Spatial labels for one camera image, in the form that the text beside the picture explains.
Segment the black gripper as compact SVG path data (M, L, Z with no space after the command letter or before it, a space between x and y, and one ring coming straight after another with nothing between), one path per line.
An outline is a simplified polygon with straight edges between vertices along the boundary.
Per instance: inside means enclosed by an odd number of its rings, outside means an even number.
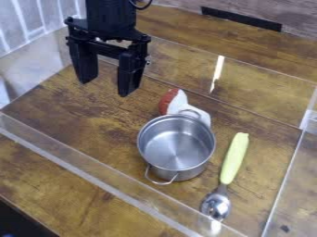
M98 77L98 55L119 57L118 93L128 96L141 86L151 37L137 29L138 0L86 0L87 16L68 17L67 45L79 81Z

